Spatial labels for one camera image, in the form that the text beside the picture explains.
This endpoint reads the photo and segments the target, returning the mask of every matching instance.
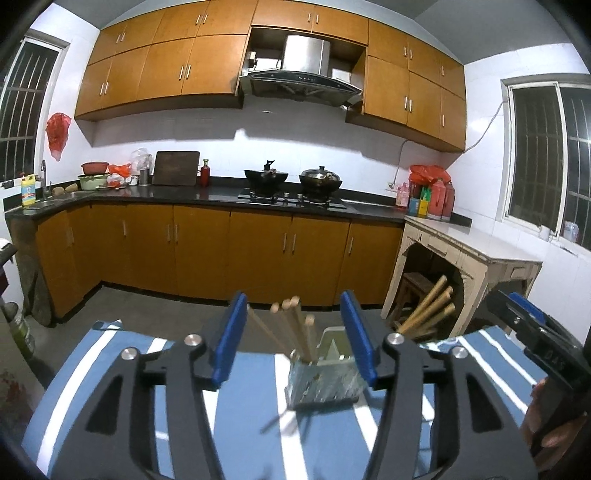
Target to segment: blue tablecloth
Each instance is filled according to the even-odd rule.
[[[102,375],[123,348],[142,353],[170,348],[169,340],[122,329],[118,322],[91,330],[58,372],[28,426],[23,448],[51,478],[69,428]],[[462,345],[488,374],[517,424],[531,401],[531,387],[545,377],[502,330],[492,327],[465,337],[428,343],[447,352]],[[283,355],[238,353],[219,392],[205,392],[213,438],[228,480],[358,480],[373,448],[384,392],[366,391],[350,408],[297,414],[286,411],[289,361]],[[428,471],[433,387],[423,395],[417,474]],[[165,387],[155,392],[158,468],[174,478],[166,423]]]

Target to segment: floor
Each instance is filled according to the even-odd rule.
[[[52,328],[30,320],[35,339],[35,361],[32,368],[43,386],[47,387],[72,350],[95,321],[121,320],[126,330],[169,340],[180,340],[189,333],[198,333],[203,322],[220,317],[224,306],[190,303],[162,297],[102,287],[66,323]],[[271,331],[277,331],[277,318],[267,310],[255,309]],[[366,310],[367,315],[379,317],[380,310]],[[342,325],[340,312],[313,312],[320,335],[329,326]],[[246,323],[238,349],[242,352],[279,353],[280,349],[263,330],[251,320]]]

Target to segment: hand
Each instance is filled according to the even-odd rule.
[[[539,399],[541,393],[544,391],[545,384],[546,379],[543,379],[533,388],[531,392],[533,401],[530,404],[530,407],[525,414],[523,424],[521,425],[521,434],[530,448],[533,442],[533,437],[542,424]],[[573,444],[574,439],[579,434],[579,431],[586,421],[587,414],[585,413],[578,419],[570,420],[544,436],[541,442],[543,449],[534,458],[534,462],[539,472],[550,470],[558,463]]]

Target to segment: screw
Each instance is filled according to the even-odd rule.
[[[468,356],[468,350],[462,346],[457,346],[452,349],[452,355],[456,358],[466,358]]]
[[[188,346],[197,346],[201,342],[203,342],[203,339],[200,335],[197,335],[196,333],[192,333],[191,335],[187,335],[185,337],[185,345]]]
[[[139,352],[137,348],[129,347],[121,352],[121,358],[123,360],[133,360],[135,357],[138,356],[138,354]]]
[[[401,343],[404,343],[404,335],[401,333],[390,333],[386,337],[386,340],[390,345],[400,345]]]

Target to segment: red plastic bag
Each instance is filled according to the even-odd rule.
[[[131,177],[131,163],[128,163],[127,165],[109,165],[109,173],[113,174],[113,173],[118,173],[119,175],[121,175],[123,178],[128,178]]]
[[[47,121],[45,131],[49,140],[49,150],[56,161],[61,160],[61,153],[66,147],[71,122],[72,119],[65,113],[54,113]]]
[[[452,178],[443,167],[439,165],[410,165],[409,181],[417,185],[431,185],[437,179],[442,179],[443,183],[450,183]]]

